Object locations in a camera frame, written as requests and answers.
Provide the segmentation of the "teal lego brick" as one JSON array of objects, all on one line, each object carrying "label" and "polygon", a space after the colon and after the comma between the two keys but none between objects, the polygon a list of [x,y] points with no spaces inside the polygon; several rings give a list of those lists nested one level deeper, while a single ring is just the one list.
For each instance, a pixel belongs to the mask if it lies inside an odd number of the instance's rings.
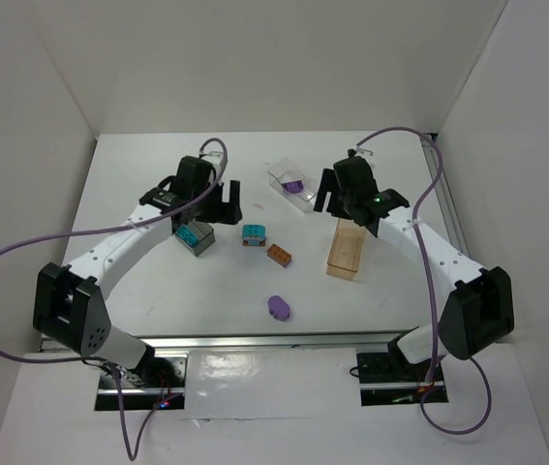
[{"label": "teal lego brick", "polygon": [[191,248],[196,247],[199,243],[198,237],[193,233],[188,225],[182,225],[179,227],[176,230],[175,235],[178,239],[182,240]]},{"label": "teal lego brick", "polygon": [[245,224],[242,227],[241,238],[243,239],[266,239],[266,228],[259,224]]}]

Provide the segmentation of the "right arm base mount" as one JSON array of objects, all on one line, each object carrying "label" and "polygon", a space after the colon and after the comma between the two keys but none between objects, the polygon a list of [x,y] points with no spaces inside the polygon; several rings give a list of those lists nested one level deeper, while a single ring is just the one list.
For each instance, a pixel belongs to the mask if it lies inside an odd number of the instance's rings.
[{"label": "right arm base mount", "polygon": [[429,365],[426,360],[417,365],[397,366],[387,353],[358,353],[349,374],[359,382],[363,407],[419,404],[424,395],[427,403],[447,403],[442,368],[439,366],[433,381],[427,383],[425,374]]}]

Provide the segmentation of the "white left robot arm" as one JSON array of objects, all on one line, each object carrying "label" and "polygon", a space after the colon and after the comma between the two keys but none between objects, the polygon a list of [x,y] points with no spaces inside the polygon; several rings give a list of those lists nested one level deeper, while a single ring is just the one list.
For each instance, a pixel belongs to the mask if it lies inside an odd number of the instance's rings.
[{"label": "white left robot arm", "polygon": [[111,323],[106,301],[120,280],[153,248],[172,236],[199,256],[215,241],[214,224],[241,218],[240,184],[223,197],[220,179],[227,161],[221,152],[180,160],[176,174],[138,201],[123,231],[65,265],[47,264],[38,274],[33,327],[81,357],[119,367],[129,383],[143,386],[169,373],[154,349]]}]

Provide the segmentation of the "orange lego brick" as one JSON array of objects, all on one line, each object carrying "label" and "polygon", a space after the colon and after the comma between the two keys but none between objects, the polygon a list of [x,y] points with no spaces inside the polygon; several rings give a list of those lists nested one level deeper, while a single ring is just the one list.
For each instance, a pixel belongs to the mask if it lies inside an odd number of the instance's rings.
[{"label": "orange lego brick", "polygon": [[282,267],[287,267],[292,261],[292,255],[277,244],[272,244],[267,249],[266,256]]}]

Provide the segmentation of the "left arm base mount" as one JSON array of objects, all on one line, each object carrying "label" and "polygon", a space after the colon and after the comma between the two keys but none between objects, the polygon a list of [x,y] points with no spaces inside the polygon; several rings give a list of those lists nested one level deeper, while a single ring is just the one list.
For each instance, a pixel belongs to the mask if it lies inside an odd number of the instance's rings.
[{"label": "left arm base mount", "polygon": [[[119,369],[120,384],[126,411],[149,411],[161,402],[162,411],[180,411],[185,408],[185,381],[188,355],[169,353],[164,356],[168,367],[155,372],[148,381],[136,378],[123,368]],[[116,383],[109,369],[100,373],[94,403],[96,412],[117,412],[119,401]]]}]

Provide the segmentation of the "purple rectangular lego brick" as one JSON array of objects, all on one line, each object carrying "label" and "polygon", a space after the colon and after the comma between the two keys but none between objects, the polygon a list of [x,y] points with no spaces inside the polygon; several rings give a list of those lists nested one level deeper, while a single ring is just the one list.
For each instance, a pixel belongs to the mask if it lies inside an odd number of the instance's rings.
[{"label": "purple rectangular lego brick", "polygon": [[293,180],[282,183],[283,189],[290,194],[297,195],[304,191],[304,184],[301,180]]}]

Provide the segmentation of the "purple rounded lego piece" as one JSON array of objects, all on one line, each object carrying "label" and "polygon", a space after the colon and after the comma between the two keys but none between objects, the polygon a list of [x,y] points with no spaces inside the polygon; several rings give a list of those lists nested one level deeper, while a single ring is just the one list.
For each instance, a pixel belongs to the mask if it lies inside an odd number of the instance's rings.
[{"label": "purple rounded lego piece", "polygon": [[290,306],[279,295],[273,295],[267,300],[268,313],[277,321],[287,321],[290,318]]}]

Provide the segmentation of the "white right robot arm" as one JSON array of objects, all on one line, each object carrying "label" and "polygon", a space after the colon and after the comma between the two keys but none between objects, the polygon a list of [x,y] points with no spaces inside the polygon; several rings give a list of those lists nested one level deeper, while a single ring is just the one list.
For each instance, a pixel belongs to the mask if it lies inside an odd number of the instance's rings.
[{"label": "white right robot arm", "polygon": [[352,156],[323,170],[314,209],[353,221],[429,278],[430,323],[391,340],[394,359],[411,365],[446,356],[467,360],[513,331],[507,272],[466,257],[415,217],[396,190],[380,190],[364,158]]}]

